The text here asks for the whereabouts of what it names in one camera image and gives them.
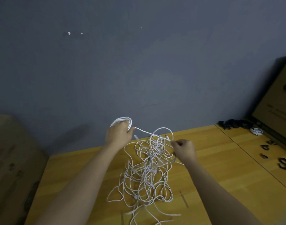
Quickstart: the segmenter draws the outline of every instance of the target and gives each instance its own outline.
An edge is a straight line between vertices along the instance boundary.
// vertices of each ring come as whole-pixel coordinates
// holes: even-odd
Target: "pile of white cable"
[[[263,130],[262,129],[259,129],[259,128],[254,128],[252,127],[250,129],[250,131],[254,134],[254,135],[257,135],[257,136],[261,136],[263,134]]]
[[[112,124],[114,125],[116,122],[128,120],[130,122],[128,130],[130,130],[132,126],[132,120],[129,117],[120,117],[117,118]],[[170,142],[169,137],[164,138],[160,135],[156,135],[155,133],[159,129],[167,129],[171,132],[170,129],[162,127],[155,130],[153,133],[142,132],[150,134],[149,140],[139,140],[136,135],[135,138],[138,142],[131,142],[129,144],[135,145],[135,150],[138,157],[142,160],[139,164],[134,164],[132,157],[129,155],[130,160],[125,165],[126,171],[120,174],[119,185],[116,186],[108,195],[107,202],[112,201],[122,201],[124,200],[126,206],[132,208],[128,215],[132,215],[132,219],[130,220],[130,225],[134,222],[136,225],[135,217],[139,213],[137,210],[143,207],[156,221],[156,224],[161,224],[163,222],[170,222],[172,220],[162,220],[159,221],[151,212],[148,211],[147,206],[154,204],[156,209],[167,216],[180,216],[180,214],[166,214],[161,212],[155,201],[164,201],[171,202],[173,200],[172,191],[167,184],[168,181],[168,171],[171,170],[172,164],[175,162],[175,156],[170,154],[167,151],[166,147],[171,147],[168,145],[166,141]],[[119,200],[108,200],[111,193],[117,189],[121,194],[122,198]],[[128,205],[125,196],[126,194],[132,196],[135,199],[135,203],[132,205]]]

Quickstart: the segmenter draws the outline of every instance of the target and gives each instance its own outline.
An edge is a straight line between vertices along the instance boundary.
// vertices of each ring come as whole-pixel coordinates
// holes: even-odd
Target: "person's right hand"
[[[190,140],[180,139],[177,141],[171,141],[176,157],[186,166],[196,161],[196,153],[194,150],[194,144]]]

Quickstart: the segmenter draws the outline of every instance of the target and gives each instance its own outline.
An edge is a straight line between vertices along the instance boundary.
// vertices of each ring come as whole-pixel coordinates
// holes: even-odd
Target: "gray wall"
[[[0,113],[50,154],[123,116],[211,125],[243,117],[284,55],[286,0],[0,0]]]

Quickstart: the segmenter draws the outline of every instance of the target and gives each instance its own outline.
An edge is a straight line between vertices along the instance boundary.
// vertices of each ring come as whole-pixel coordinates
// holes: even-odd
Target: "tangled white cable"
[[[263,130],[259,128],[251,128],[250,131],[257,136],[261,136],[263,134]]]
[[[128,120],[129,126],[128,130],[130,130],[132,126],[132,120],[129,117],[120,117],[117,118],[112,124],[114,125],[116,122]],[[153,133],[142,132],[150,134],[149,140],[138,140],[138,142],[131,142],[129,144],[135,144],[135,150],[138,157],[142,160],[141,163],[134,165],[133,159],[129,153],[131,161],[129,160],[126,164],[125,168],[126,171],[120,174],[119,178],[119,185],[116,186],[108,195],[107,202],[112,201],[122,201],[124,200],[126,206],[133,208],[132,211],[128,212],[128,215],[133,215],[132,219],[130,220],[130,225],[134,221],[137,225],[135,217],[138,214],[136,212],[139,208],[144,207],[145,210],[157,221],[156,224],[161,224],[163,222],[170,222],[172,220],[162,220],[159,221],[151,212],[148,211],[147,206],[154,204],[156,209],[167,216],[180,216],[180,214],[166,214],[161,212],[156,204],[155,200],[160,200],[164,202],[171,202],[173,200],[173,194],[171,188],[167,184],[168,181],[168,171],[171,170],[172,164],[175,162],[175,156],[171,155],[166,146],[171,147],[166,143],[166,140],[170,141],[169,137],[164,138],[160,135],[156,135],[156,131],[159,129],[167,129],[171,132],[170,129],[162,127],[155,130]],[[111,193],[118,189],[118,192],[121,194],[122,198],[119,200],[108,200]],[[124,198],[125,194],[132,196],[136,201],[133,205],[128,205]]]

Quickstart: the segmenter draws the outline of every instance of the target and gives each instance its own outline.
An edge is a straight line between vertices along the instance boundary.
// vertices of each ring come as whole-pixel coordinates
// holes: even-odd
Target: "brown cardboard box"
[[[286,138],[286,65],[252,116]]]
[[[0,225],[26,218],[47,159],[12,116],[0,115]]]

